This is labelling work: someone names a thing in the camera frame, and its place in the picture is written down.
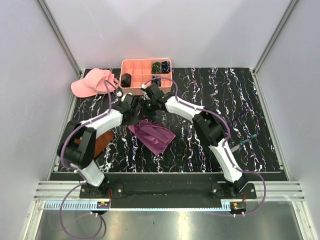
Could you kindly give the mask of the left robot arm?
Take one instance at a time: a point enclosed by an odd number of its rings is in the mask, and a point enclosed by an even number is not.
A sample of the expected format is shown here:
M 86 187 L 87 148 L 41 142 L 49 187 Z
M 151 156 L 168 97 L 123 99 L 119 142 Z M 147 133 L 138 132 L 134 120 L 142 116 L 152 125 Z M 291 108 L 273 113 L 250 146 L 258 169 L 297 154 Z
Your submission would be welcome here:
M 57 155 L 61 164 L 82 178 L 81 187 L 97 198 L 108 194 L 108 180 L 94 161 L 96 140 L 109 130 L 138 120 L 139 97 L 124 94 L 109 108 L 88 120 L 67 123 Z

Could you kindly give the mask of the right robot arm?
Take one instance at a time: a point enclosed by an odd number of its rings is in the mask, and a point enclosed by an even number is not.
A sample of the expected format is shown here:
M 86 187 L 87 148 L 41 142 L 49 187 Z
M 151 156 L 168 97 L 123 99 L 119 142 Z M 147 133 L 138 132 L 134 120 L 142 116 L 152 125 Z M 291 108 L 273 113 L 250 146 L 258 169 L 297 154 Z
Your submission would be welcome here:
M 155 83 L 143 84 L 141 90 L 148 111 L 162 110 L 192 122 L 201 145 L 210 149 L 222 169 L 226 181 L 222 195 L 235 199 L 243 195 L 248 180 L 231 152 L 230 129 L 224 119 L 204 106 L 187 102 L 172 93 L 163 93 Z

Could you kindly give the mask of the purple cloth napkin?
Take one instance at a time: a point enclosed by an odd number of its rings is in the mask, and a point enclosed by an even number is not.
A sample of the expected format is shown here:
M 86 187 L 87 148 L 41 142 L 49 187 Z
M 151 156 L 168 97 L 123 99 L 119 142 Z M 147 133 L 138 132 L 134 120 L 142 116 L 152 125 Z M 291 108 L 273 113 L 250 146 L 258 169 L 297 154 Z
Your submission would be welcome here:
M 176 137 L 165 126 L 145 119 L 140 120 L 137 124 L 129 125 L 127 128 L 156 156 L 164 152 Z

